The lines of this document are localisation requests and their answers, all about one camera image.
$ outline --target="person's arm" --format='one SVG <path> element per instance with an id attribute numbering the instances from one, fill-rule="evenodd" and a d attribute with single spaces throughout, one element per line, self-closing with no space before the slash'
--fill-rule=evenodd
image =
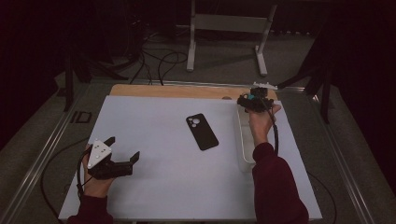
<path id="1" fill-rule="evenodd" d="M 280 105 L 273 105 L 271 113 L 274 115 L 280 108 Z M 248 112 L 255 146 L 256 165 L 252 174 L 257 222 L 308 223 L 308 212 L 299 198 L 291 169 L 268 143 L 267 134 L 273 125 L 269 113 Z"/>
<path id="2" fill-rule="evenodd" d="M 78 214 L 67 219 L 68 224 L 112 224 L 113 216 L 107 212 L 107 193 L 114 178 L 98 180 L 88 174 L 86 155 L 84 166 L 84 195 L 81 196 Z"/>
<path id="3" fill-rule="evenodd" d="M 67 219 L 68 224 L 112 224 L 113 216 L 107 212 L 107 197 L 81 196 L 78 214 Z"/>

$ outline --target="black phone case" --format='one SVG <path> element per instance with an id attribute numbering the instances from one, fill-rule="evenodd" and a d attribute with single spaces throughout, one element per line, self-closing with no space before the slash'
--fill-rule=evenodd
<path id="1" fill-rule="evenodd" d="M 213 133 L 203 114 L 189 116 L 186 118 L 186 121 L 201 150 L 207 150 L 219 145 L 218 138 Z"/>

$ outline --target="wrist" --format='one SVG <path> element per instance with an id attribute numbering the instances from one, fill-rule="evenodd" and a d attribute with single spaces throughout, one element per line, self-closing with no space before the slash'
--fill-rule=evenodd
<path id="1" fill-rule="evenodd" d="M 77 217 L 91 217 L 90 223 L 105 223 L 104 218 L 108 218 L 107 198 L 97 198 L 83 195 L 78 209 Z"/>
<path id="2" fill-rule="evenodd" d="M 108 190 L 93 190 L 85 189 L 84 195 L 94 197 L 94 198 L 105 198 L 107 196 Z"/>
<path id="3" fill-rule="evenodd" d="M 267 136 L 255 136 L 253 137 L 254 140 L 254 147 L 258 146 L 261 143 L 267 143 L 268 142 L 268 138 Z"/>

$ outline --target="white stand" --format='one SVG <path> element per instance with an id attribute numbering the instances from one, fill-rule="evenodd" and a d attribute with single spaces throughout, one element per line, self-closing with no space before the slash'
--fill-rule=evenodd
<path id="1" fill-rule="evenodd" d="M 253 18 L 253 17 L 236 17 L 236 16 L 222 16 L 222 15 L 206 15 L 195 13 L 195 0 L 191 0 L 191 35 L 189 56 L 187 60 L 187 71 L 194 70 L 195 60 L 195 30 L 217 30 L 217 31 L 234 31 L 234 32 L 249 32 L 262 34 L 262 42 L 256 46 L 257 62 L 260 69 L 260 75 L 267 76 L 267 68 L 265 66 L 262 52 L 265 42 L 270 32 L 271 24 L 275 15 L 276 5 L 271 7 L 270 14 L 267 18 Z"/>

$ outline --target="white table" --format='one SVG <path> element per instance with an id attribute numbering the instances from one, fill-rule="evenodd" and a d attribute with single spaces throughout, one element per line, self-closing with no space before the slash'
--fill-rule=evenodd
<path id="1" fill-rule="evenodd" d="M 280 156 L 290 164 L 310 218 L 321 218 L 282 111 L 277 116 Z M 197 113 L 206 116 L 219 139 L 217 147 L 201 151 L 196 145 L 185 118 Z M 128 161 L 141 152 L 134 174 L 113 183 L 109 213 L 133 221 L 255 220 L 253 179 L 238 167 L 235 116 L 236 104 L 230 100 L 108 96 L 90 142 L 116 136 L 113 161 Z M 76 214 L 78 205 L 77 189 L 72 187 L 60 218 Z"/>

